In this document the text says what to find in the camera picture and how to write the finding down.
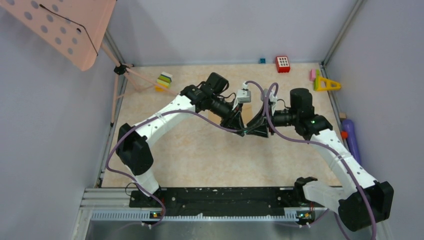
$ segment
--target purple cylinder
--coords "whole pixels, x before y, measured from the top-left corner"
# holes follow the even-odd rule
[[[357,143],[357,137],[355,135],[355,126],[354,122],[350,119],[344,120],[341,125],[343,126],[343,131],[347,132],[347,146],[349,147],[350,153],[355,158],[355,160],[362,164],[361,156],[359,155],[359,148]]]

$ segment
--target marble pattern mat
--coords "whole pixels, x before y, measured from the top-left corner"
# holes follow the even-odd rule
[[[309,81],[309,71],[318,67],[317,63],[293,63],[289,73],[277,73],[274,64],[153,66],[133,69],[142,71],[152,79],[156,79],[161,72],[172,74],[171,89],[176,92],[187,85],[205,81],[211,72],[229,80],[230,86],[224,92],[225,96],[239,89],[244,81],[257,81],[263,88],[277,82],[278,97],[284,99],[287,105],[290,104],[291,89],[307,88],[312,93],[315,112],[325,116],[339,132],[327,92],[313,91]],[[124,97],[113,145],[117,142],[121,125],[141,122],[174,98],[168,93],[156,92],[154,87],[141,79],[138,82],[146,89]],[[252,91],[251,107],[255,115],[261,106],[260,93],[254,85],[249,88]],[[133,87],[128,84],[126,93],[132,91]],[[277,109],[282,108],[283,102],[279,101]],[[280,127],[279,130],[288,137],[301,138],[294,127]],[[309,176],[331,186],[340,185],[326,162],[307,144],[288,142],[277,135],[268,139],[240,137],[195,116],[165,134],[151,147],[151,152],[154,158],[152,169],[162,187],[293,186],[298,177]],[[129,173],[116,154],[110,161],[110,167]],[[106,170],[102,187],[125,187],[130,181],[125,176]]]

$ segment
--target cable tie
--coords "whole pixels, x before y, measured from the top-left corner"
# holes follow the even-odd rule
[[[349,158],[350,156],[352,156],[350,153],[348,153],[348,152],[345,152],[345,153],[343,153],[343,154],[338,154],[338,155],[335,155],[334,157],[333,157],[333,161],[331,162],[331,164],[330,165],[328,165],[329,167],[330,167],[330,169],[331,170],[333,170],[333,167],[335,166],[335,165],[337,165],[338,164],[338,162],[341,160],[341,159],[344,159],[344,160],[346,160],[346,158]]]
[[[162,115],[162,113],[158,111],[158,112],[156,112],[154,115],[157,117],[157,119],[159,119],[159,120],[161,120],[161,121],[162,121],[162,123],[163,123],[163,125],[165,126],[166,130],[168,130],[167,120],[166,120],[166,119],[165,119],[165,117]]]

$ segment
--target red block with white holes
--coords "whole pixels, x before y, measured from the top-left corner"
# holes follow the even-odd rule
[[[275,58],[275,65],[277,66],[277,72],[279,73],[290,72],[289,58],[287,56],[277,56]]]

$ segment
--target gray wall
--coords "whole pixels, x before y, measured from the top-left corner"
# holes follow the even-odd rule
[[[328,66],[364,167],[394,187],[394,239],[422,239],[424,1],[373,0]]]
[[[113,63],[81,72],[0,8],[0,239],[69,239],[110,128]]]
[[[136,65],[322,61],[355,0],[124,0],[109,30]]]

